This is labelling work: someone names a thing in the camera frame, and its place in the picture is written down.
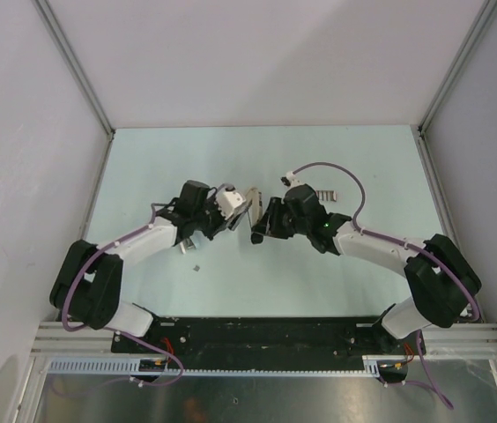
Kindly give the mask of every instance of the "black mounting plate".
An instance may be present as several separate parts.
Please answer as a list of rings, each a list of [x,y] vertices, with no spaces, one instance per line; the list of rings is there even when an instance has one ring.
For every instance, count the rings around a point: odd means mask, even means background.
[[[186,368],[256,371],[363,370],[362,355],[384,353],[375,340],[377,317],[157,317],[143,339],[166,350],[168,338]],[[415,345],[414,334],[404,342]],[[114,337],[112,353],[152,351]]]

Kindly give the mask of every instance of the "light blue table surface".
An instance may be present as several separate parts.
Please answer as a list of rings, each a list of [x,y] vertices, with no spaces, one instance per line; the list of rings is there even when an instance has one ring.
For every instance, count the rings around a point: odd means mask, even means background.
[[[263,206],[282,197],[279,178],[311,161],[351,169],[364,183],[360,221],[393,234],[429,238],[441,231],[408,126],[247,127],[118,130],[87,239],[110,241],[142,225],[151,202],[177,197],[188,179],[211,186],[257,186]],[[360,192],[345,174],[313,168],[300,178],[334,189],[329,211],[351,215]],[[125,269],[122,297],[158,315],[377,315],[410,295],[405,279],[352,257],[321,255],[308,240],[265,239],[253,246],[249,223],[198,249],[178,247]]]

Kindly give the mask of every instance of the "small object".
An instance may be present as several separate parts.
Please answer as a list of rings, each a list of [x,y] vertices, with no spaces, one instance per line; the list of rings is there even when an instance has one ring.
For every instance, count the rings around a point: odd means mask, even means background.
[[[215,200],[218,204],[221,215],[225,219],[230,219],[235,214],[237,214],[247,201],[245,199],[245,196],[243,196],[237,190],[233,191],[222,190],[217,193]]]
[[[300,185],[303,185],[301,181],[295,177],[295,174],[293,174],[293,172],[288,172],[286,176],[280,178],[280,181],[282,181],[282,183],[289,188],[299,187]]]
[[[315,192],[319,201],[337,202],[337,193],[332,189],[319,189]]]
[[[194,244],[191,238],[185,238],[180,243],[180,250],[182,251],[182,254],[186,254],[189,249],[196,249],[196,244]]]

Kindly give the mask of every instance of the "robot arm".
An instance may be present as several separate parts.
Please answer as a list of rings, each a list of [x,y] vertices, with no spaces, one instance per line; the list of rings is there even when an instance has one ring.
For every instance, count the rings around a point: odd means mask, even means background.
[[[253,226],[251,241],[258,244],[264,236],[288,239],[303,234],[320,253],[354,256],[405,277],[412,297],[388,308],[376,323],[381,345],[391,345],[429,324],[448,328],[468,304],[445,272],[413,247],[445,263],[470,295],[479,291],[478,277],[448,237],[437,234],[429,241],[404,239],[406,243],[401,246],[381,239],[393,238],[385,234],[368,236],[354,226],[351,217],[326,212],[310,186],[297,180],[286,182],[290,189],[284,198],[271,199],[263,217]]]
[[[123,265],[137,264],[164,249],[189,238],[195,231],[210,240],[225,229],[234,230],[249,204],[232,186],[215,189],[187,181],[179,197],[156,213],[156,219],[113,242],[78,281],[70,299],[69,314],[93,329],[108,327],[142,337],[152,323],[152,314],[141,307],[120,300]],[[70,287],[85,263],[102,248],[87,241],[74,242],[64,259],[49,300],[63,308]]]

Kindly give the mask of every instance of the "cable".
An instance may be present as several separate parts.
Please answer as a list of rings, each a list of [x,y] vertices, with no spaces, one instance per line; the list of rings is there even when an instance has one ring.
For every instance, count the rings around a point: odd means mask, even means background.
[[[348,174],[356,182],[356,184],[358,185],[358,187],[360,189],[360,194],[362,195],[362,199],[360,201],[359,208],[352,215],[352,225],[354,226],[354,228],[357,231],[361,232],[364,235],[369,235],[369,236],[372,236],[374,238],[378,238],[380,240],[384,240],[384,241],[388,241],[388,242],[394,243],[394,244],[396,244],[396,245],[398,245],[400,247],[404,247],[406,249],[412,249],[416,253],[419,253],[419,254],[425,256],[426,258],[428,258],[429,260],[431,260],[434,264],[436,264],[438,267],[440,267],[441,270],[444,271],[446,273],[446,275],[450,279],[452,279],[452,281],[456,284],[456,286],[462,292],[462,294],[464,295],[464,297],[466,297],[466,300],[470,303],[472,313],[474,314],[474,316],[472,317],[472,321],[476,322],[479,319],[479,308],[478,308],[478,304],[476,303],[476,301],[474,300],[474,298],[471,296],[471,294],[468,292],[468,290],[465,288],[465,286],[462,284],[462,282],[460,281],[460,279],[441,260],[439,260],[438,258],[436,258],[435,256],[433,256],[428,251],[425,251],[424,249],[422,249],[420,247],[417,247],[414,244],[408,244],[407,241],[400,240],[398,238],[394,238],[393,236],[389,236],[389,235],[386,235],[386,234],[379,234],[379,233],[374,232],[374,231],[369,231],[367,229],[362,228],[358,224],[357,218],[358,218],[359,214],[362,212],[362,209],[364,208],[364,205],[366,204],[366,190],[364,189],[364,185],[362,185],[362,182],[360,182],[360,180],[358,179],[358,177],[356,177],[356,175],[353,174],[350,170],[348,170],[348,169],[346,169],[346,168],[344,168],[342,166],[336,165],[334,163],[329,163],[329,162],[326,162],[326,161],[317,161],[317,162],[314,162],[314,163],[309,163],[309,164],[307,164],[305,166],[302,166],[302,167],[294,170],[293,174],[298,174],[302,170],[308,169],[310,167],[315,167],[315,166],[334,167],[334,168],[336,168],[336,169],[338,169],[338,170],[340,170],[340,171]]]
[[[316,167],[316,166],[334,167],[335,169],[338,169],[338,170],[344,172],[345,174],[348,174],[358,185],[358,187],[360,189],[360,194],[361,194],[360,206],[358,207],[356,212],[352,215],[352,225],[354,226],[354,228],[357,231],[359,231],[361,234],[364,234],[364,235],[368,235],[368,236],[371,236],[374,238],[378,238],[380,240],[392,242],[400,247],[404,247],[405,249],[412,249],[413,251],[415,251],[415,252],[423,255],[424,257],[428,258],[429,260],[431,260],[439,268],[441,268],[441,270],[444,271],[450,279],[452,279],[452,281],[456,284],[456,286],[462,292],[464,297],[466,297],[466,300],[471,305],[471,310],[473,313],[473,317],[471,320],[473,322],[476,322],[477,320],[479,320],[480,313],[479,313],[478,304],[476,303],[474,298],[471,296],[471,294],[468,292],[468,290],[465,288],[465,286],[462,284],[460,279],[441,260],[439,260],[437,257],[433,256],[431,253],[425,251],[424,249],[417,247],[416,245],[408,244],[407,241],[400,240],[398,238],[394,238],[393,236],[388,236],[386,234],[379,234],[379,233],[374,232],[374,231],[369,231],[367,229],[362,228],[358,224],[358,216],[360,215],[360,213],[362,212],[362,209],[364,208],[364,205],[366,204],[366,190],[364,189],[364,185],[362,185],[362,182],[360,181],[360,179],[358,179],[358,177],[353,172],[351,172],[350,170],[348,170],[340,165],[336,165],[334,163],[329,163],[327,161],[316,161],[313,163],[308,163],[305,166],[299,167],[298,169],[293,171],[293,174],[298,174],[299,172],[301,172],[305,169],[309,169],[310,167]],[[405,384],[415,385],[415,386],[419,386],[419,387],[424,388],[424,389],[431,390],[432,392],[434,392],[438,396],[438,398],[444,403],[444,405],[446,405],[447,408],[449,408],[450,410],[453,410],[454,405],[442,393],[442,391],[440,390],[439,386],[434,381],[434,379],[433,379],[433,377],[428,369],[428,365],[425,361],[425,357],[423,356],[421,348],[420,348],[420,334],[421,334],[421,331],[418,330],[417,337],[416,337],[417,351],[419,353],[421,365],[423,366],[423,369],[425,370],[425,374],[427,375],[427,379],[430,381],[432,386],[430,386],[424,382],[418,382],[418,381],[410,381],[410,382],[406,382]],[[384,386],[388,385],[381,377],[380,377],[380,380],[381,380],[381,382],[384,383]]]
[[[168,339],[167,337],[163,337],[162,342],[164,342],[164,344],[167,346],[167,351],[174,354],[174,348],[172,347],[172,344],[170,344],[170,339]],[[171,362],[172,360],[168,359],[167,365],[169,365]]]
[[[405,362],[405,364],[409,364],[411,363],[413,360],[415,360],[415,352],[413,351],[413,349],[409,346],[409,344],[407,344],[406,342],[404,343],[404,348],[405,348],[405,352],[407,353],[407,361]]]
[[[82,330],[86,327],[85,324],[80,324],[77,326],[70,326],[69,325],[70,302],[72,301],[72,297],[74,297],[74,293],[76,292],[76,289],[78,288],[78,284],[80,283],[80,281],[84,277],[86,271],[90,268],[90,266],[92,266],[92,264],[98,259],[98,257],[100,257],[102,254],[104,254],[109,249],[112,249],[116,245],[119,245],[121,242],[125,242],[131,238],[134,238],[135,236],[142,234],[145,231],[150,230],[152,228],[152,224],[154,223],[154,220],[156,219],[156,215],[157,215],[155,205],[156,204],[152,204],[151,218],[149,219],[149,221],[147,222],[146,225],[140,227],[139,229],[136,229],[136,230],[130,232],[129,234],[126,234],[126,235],[118,238],[115,241],[111,241],[108,245],[102,247],[101,249],[98,249],[94,254],[92,254],[92,256],[90,258],[88,258],[88,260],[86,260],[86,262],[84,263],[84,265],[82,266],[82,268],[80,269],[80,271],[78,272],[78,274],[76,275],[74,280],[72,281],[72,284],[70,285],[70,288],[69,288],[69,292],[66,294],[66,299],[64,300],[63,310],[61,312],[61,321],[63,323],[63,327],[65,330],[67,330],[68,332],[75,332],[77,330]],[[145,342],[143,339],[134,337],[130,333],[115,330],[115,329],[108,328],[108,327],[106,327],[104,329],[111,330],[117,334],[121,334],[121,335],[125,336],[126,338],[144,346],[145,348],[148,348],[150,350],[155,351],[156,353],[164,354],[170,360],[173,360],[178,365],[178,368],[180,369],[180,371],[179,371],[178,375],[175,378],[171,379],[170,381],[160,382],[160,383],[139,381],[138,382],[139,387],[142,387],[143,385],[146,385],[146,386],[167,386],[167,385],[170,385],[172,383],[177,382],[180,378],[182,378],[182,376],[184,374],[184,370],[185,370],[184,366],[183,366],[182,362],[178,359],[178,357],[176,357],[173,353],[162,350],[162,349],[158,348],[157,346],[151,345],[151,344]],[[113,379],[112,382],[120,382],[122,380],[127,380],[127,379],[128,378],[119,377],[119,378]],[[109,383],[107,383],[107,382],[102,383],[97,388],[100,388],[100,387],[105,386],[107,384],[110,384],[112,382],[109,381]]]

